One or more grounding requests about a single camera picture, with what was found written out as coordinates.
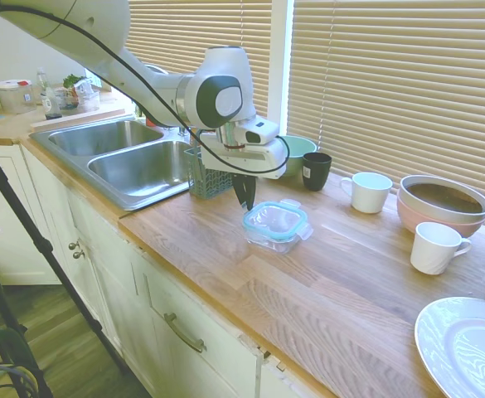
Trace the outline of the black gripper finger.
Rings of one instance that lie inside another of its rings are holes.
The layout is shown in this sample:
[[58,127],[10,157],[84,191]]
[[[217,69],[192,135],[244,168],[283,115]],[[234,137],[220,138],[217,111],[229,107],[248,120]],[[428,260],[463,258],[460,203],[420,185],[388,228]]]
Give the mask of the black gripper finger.
[[233,173],[231,181],[240,205],[247,206],[245,175]]
[[256,181],[255,176],[245,176],[245,204],[247,209],[252,209],[255,204]]

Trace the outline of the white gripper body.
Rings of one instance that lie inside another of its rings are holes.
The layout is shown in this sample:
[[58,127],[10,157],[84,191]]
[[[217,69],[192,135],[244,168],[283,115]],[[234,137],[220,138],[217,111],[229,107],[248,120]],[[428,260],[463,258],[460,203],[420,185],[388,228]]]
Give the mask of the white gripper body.
[[265,145],[245,145],[233,150],[216,138],[201,141],[201,159],[207,169],[268,179],[279,179],[286,171],[287,145],[279,138]]

